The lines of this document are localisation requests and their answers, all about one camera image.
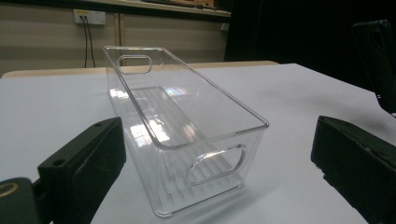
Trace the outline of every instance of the power outlet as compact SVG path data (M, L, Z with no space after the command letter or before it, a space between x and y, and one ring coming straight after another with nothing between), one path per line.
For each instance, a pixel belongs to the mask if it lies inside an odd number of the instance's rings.
M106 25L106 13L101 11L89 11L83 9L74 9L75 22L82 24L85 22L92 25Z

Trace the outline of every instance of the wall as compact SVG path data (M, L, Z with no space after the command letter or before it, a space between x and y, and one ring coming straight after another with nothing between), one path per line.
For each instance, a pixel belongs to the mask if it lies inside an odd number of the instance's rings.
M91 26L95 62L105 65L102 46L118 45L120 33L123 46L166 48L187 63L222 62L227 33L220 26L134 15L120 15L119 20L119 14L107 13L106 26ZM72 9L0 4L0 76L16 70L81 68L84 59L84 27L74 23Z

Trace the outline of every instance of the oval handle hole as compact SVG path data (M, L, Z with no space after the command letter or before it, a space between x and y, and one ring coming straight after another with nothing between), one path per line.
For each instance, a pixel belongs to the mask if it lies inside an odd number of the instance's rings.
M152 60L146 55L124 55L117 61L117 68L123 75L141 75L151 71Z
M187 185L195 187L233 174L243 164L245 146L237 145L197 157L187 175Z

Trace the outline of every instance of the table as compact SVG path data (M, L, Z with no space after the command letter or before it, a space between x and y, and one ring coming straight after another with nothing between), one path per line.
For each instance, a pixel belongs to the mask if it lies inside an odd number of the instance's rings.
M115 117L105 74L85 71L0 79L1 180L36 180L37 165L50 154L93 123ZM270 122L246 185L179 216L158 218L128 154L92 223L366 223L322 179L310 152L319 115L351 122L396 145L396 120L372 92L293 63L198 71Z

